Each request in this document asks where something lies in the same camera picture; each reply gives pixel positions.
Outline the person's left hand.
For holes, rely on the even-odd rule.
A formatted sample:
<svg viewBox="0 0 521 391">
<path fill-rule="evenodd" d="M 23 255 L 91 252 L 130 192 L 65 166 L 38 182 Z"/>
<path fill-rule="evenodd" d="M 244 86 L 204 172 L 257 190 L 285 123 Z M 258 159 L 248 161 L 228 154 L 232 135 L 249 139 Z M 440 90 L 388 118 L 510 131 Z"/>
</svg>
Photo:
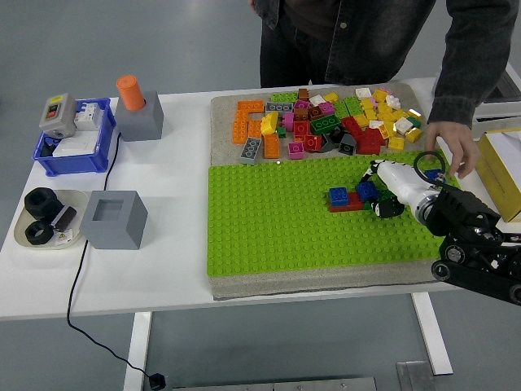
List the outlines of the person's left hand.
<svg viewBox="0 0 521 391">
<path fill-rule="evenodd" d="M 451 121 L 429 123 L 425 143 L 428 151 L 435 149 L 438 137 L 443 139 L 452 154 L 449 174 L 464 179 L 475 169 L 480 156 L 471 129 L 466 125 Z"/>
</svg>

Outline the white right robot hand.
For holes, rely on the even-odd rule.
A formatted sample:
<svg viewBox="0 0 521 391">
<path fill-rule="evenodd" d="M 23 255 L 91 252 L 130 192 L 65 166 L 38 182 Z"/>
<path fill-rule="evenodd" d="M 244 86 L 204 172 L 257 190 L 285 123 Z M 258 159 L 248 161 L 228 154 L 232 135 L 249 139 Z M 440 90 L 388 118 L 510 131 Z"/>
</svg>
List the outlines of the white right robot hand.
<svg viewBox="0 0 521 391">
<path fill-rule="evenodd" d="M 428 214 L 440 191 L 421 178 L 411 165 L 391 160 L 373 160 L 370 167 L 361 178 L 367 182 L 377 175 L 386 185 L 393 197 L 370 202 L 371 208 L 380 218 L 390 218 L 402 214 L 409 206 L 414 218 L 425 225 Z"/>
</svg>

